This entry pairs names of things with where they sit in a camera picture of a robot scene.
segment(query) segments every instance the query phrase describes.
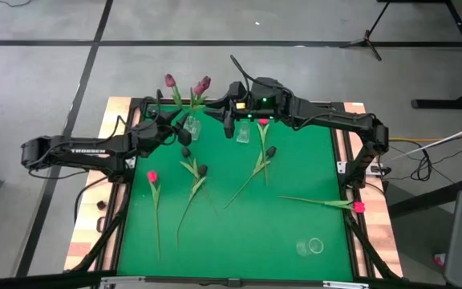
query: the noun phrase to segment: pink tulip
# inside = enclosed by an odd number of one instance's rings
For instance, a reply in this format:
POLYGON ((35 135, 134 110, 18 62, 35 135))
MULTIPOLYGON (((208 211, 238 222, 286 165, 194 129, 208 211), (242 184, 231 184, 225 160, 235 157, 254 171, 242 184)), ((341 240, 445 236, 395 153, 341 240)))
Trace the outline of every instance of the pink tulip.
POLYGON ((363 204, 360 201, 355 201, 354 204, 352 204, 354 207, 354 212, 361 214, 365 212, 365 204, 363 204))
POLYGON ((173 88, 176 86, 176 81, 174 80, 174 77, 172 75, 165 75, 165 85, 167 85, 168 88, 173 88))
POLYGON ((209 88, 209 84, 212 82, 212 79, 210 79, 208 76, 205 76, 198 84, 195 86, 193 89, 193 93, 196 94, 196 96, 201 96, 203 93, 205 93, 206 89, 209 88))
POLYGON ((158 181, 158 174, 155 171, 148 171, 148 180, 151 183, 156 183, 158 181))

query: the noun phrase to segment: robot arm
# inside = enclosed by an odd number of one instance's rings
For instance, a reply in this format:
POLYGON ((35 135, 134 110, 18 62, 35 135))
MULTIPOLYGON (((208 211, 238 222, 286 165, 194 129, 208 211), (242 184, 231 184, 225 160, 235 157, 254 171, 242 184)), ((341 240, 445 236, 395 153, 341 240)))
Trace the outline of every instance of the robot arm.
POLYGON ((308 100, 298 98, 271 78, 255 79, 250 92, 241 82, 229 85, 228 92, 219 100, 207 103, 205 113, 224 124, 225 136, 233 137, 234 122, 242 119, 270 118, 282 121, 295 131, 307 125, 318 125, 356 132, 363 143, 358 156, 346 164, 345 185, 365 186, 368 165, 388 150, 388 128, 373 114, 337 112, 320 108, 308 100))
MULTIPOLYGON (((144 100, 147 110, 148 104, 153 103, 154 99, 144 100)), ((21 146, 21 164, 29 170, 45 169, 52 165, 94 169, 108 176, 110 182, 128 182, 132 179, 132 171, 128 169, 127 160, 136 155, 148 157, 173 134, 184 146, 192 141, 190 133, 183 129, 188 114, 171 125, 180 109, 158 112, 149 108, 148 111, 152 120, 138 123, 123 135, 114 136, 115 125, 114 132, 106 139, 41 136, 29 140, 21 146)))

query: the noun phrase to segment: gray floor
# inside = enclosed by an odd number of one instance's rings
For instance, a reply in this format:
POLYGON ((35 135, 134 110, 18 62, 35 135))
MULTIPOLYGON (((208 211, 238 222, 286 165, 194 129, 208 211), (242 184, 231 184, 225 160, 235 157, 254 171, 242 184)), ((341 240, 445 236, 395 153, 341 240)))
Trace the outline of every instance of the gray floor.
MULTIPOLYGON (((14 9, 0 4, 0 39, 93 39, 104 3, 34 0, 14 9)), ((462 17, 462 1, 455 4, 462 17)), ((361 36, 381 9, 375 0, 116 0, 103 39, 349 40, 361 36)), ((372 39, 458 41, 461 37, 445 5, 392 4, 372 39)), ((12 274, 42 187, 20 166, 19 145, 32 137, 61 133, 88 50, 0 47, 0 178, 6 179, 0 189, 0 277, 12 274)), ((277 78, 309 100, 365 103, 392 136, 440 137, 462 129, 462 111, 417 111, 409 104, 414 98, 453 99, 462 94, 462 49, 390 48, 379 53, 382 62, 366 49, 101 47, 74 135, 96 136, 109 96, 152 95, 163 86, 165 73, 174 74, 182 92, 210 75, 209 95, 221 96, 230 82, 241 78, 229 54, 251 75, 277 78)), ((462 140, 430 153, 437 160, 459 149, 462 140)), ((396 154, 391 151, 385 159, 396 154)), ((402 177, 415 162, 403 159, 389 165, 393 177, 402 177)), ((453 181, 462 180, 462 154, 437 168, 453 181)), ((31 274, 62 270, 74 198, 84 182, 84 177, 73 177, 57 185, 31 274)), ((410 195, 449 184, 437 174, 425 183, 393 183, 410 195)), ((390 201, 404 197, 394 190, 388 194, 390 201)), ((444 209, 446 214, 452 211, 451 206, 444 209)), ((415 242, 419 250, 410 250, 414 240, 399 237, 417 220, 394 221, 404 274, 415 281, 442 283, 439 268, 429 262, 440 246, 415 242)))

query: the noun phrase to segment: green tabletop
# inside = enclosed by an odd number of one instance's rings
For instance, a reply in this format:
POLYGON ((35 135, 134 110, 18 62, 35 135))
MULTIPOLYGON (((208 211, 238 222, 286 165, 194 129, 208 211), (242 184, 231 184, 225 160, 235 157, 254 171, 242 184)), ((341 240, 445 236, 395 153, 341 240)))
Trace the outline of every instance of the green tabletop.
POLYGON ((209 167, 205 191, 187 205, 192 174, 180 164, 182 146, 160 146, 139 158, 129 203, 118 275, 190 278, 351 281, 351 263, 340 210, 279 198, 339 200, 336 160, 328 128, 311 126, 294 132, 270 121, 267 148, 278 148, 261 171, 227 208, 225 204, 252 173, 261 151, 256 122, 249 123, 250 142, 226 139, 222 123, 199 111, 199 139, 189 146, 198 164, 209 167), (147 171, 161 184, 160 259, 147 171), (321 241, 324 245, 318 253, 321 241))

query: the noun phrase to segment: wooden board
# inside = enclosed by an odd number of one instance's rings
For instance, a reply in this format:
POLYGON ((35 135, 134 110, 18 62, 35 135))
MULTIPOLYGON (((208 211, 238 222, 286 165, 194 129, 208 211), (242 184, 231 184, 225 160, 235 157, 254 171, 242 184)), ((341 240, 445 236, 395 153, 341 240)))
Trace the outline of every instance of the wooden board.
MULTIPOLYGON (((107 137, 111 134, 117 116, 122 116, 125 120, 128 118, 129 105, 131 98, 129 97, 110 97, 107 102, 107 108, 104 113, 103 123, 99 137, 107 137)), ((363 104, 345 103, 347 112, 364 113, 363 104)), ((117 132, 122 134, 124 126, 120 124, 117 132)), ((353 154, 356 155, 362 147, 361 140, 355 133, 350 133, 351 146, 353 154)), ((342 138, 342 133, 338 133, 338 146, 342 159, 346 159, 345 145, 342 138)), ((102 177, 99 172, 90 172, 87 179, 87 184, 102 177)), ((381 181, 376 177, 367 177, 367 182, 378 186, 382 189, 381 181)), ((67 253, 65 269, 70 269, 76 266, 83 256, 92 248, 94 243, 100 236, 96 230, 98 218, 106 215, 106 210, 97 210, 96 203, 98 201, 108 202, 110 197, 111 184, 107 181, 102 181, 93 188, 88 189, 81 200, 79 207, 79 216, 75 224, 74 232, 71 239, 71 245, 67 253)), ((385 197, 374 188, 367 186, 360 190, 362 201, 365 203, 365 222, 367 224, 368 238, 374 248, 378 251, 381 258, 387 265, 399 276, 402 276, 402 268, 400 266, 399 255, 395 245, 395 237, 391 228, 390 216, 387 211, 385 197)), ((106 258, 103 263, 103 268, 107 269, 110 266, 111 255, 113 252, 114 238, 108 242, 106 258)), ((363 257, 363 249, 357 239, 355 239, 355 248, 358 258, 359 273, 361 276, 366 276, 366 265, 363 257)))
MULTIPOLYGON (((365 107, 359 103, 344 103, 346 112, 365 113, 365 107)), ((351 139, 352 153, 356 156, 363 144, 356 133, 349 132, 351 139)), ((340 155, 343 160, 346 159, 345 145, 342 138, 342 133, 338 133, 338 146, 340 155)), ((367 177, 367 183, 377 186, 382 189, 383 184, 377 177, 367 177)), ((399 253, 395 244, 395 236, 391 228, 390 214, 388 213, 386 198, 376 188, 367 185, 361 189, 361 200, 365 203, 365 223, 367 224, 367 234, 372 246, 379 253, 384 262, 398 276, 402 277, 402 267, 400 266, 399 253)), ((364 262, 363 248, 355 237, 356 255, 359 264, 359 274, 367 276, 367 271, 364 262)), ((381 278, 381 275, 375 270, 375 276, 381 278)))
MULTIPOLYGON (((99 138, 105 138, 111 135, 116 125, 117 116, 122 116, 124 120, 128 118, 129 104, 131 98, 129 97, 110 97, 107 102, 106 111, 104 112, 103 122, 101 129, 99 130, 99 138)), ((117 135, 123 134, 124 124, 119 123, 116 133, 117 135)), ((87 177, 87 185, 93 181, 103 177, 103 174, 98 171, 90 171, 87 177)), ((124 186, 119 188, 119 197, 122 196, 124 186)), ((71 244, 69 251, 67 252, 67 259, 65 261, 64 269, 71 269, 79 264, 83 256, 94 246, 97 239, 101 236, 96 229, 97 220, 104 218, 107 213, 107 208, 104 210, 98 210, 97 202, 105 201, 108 203, 110 200, 111 183, 108 181, 101 181, 99 184, 94 185, 90 189, 87 189, 83 194, 80 202, 78 219, 76 221, 74 231, 72 233, 71 244)), ((103 263, 103 269, 110 268, 111 255, 113 252, 113 243, 115 240, 115 234, 108 241, 106 258, 103 263)))

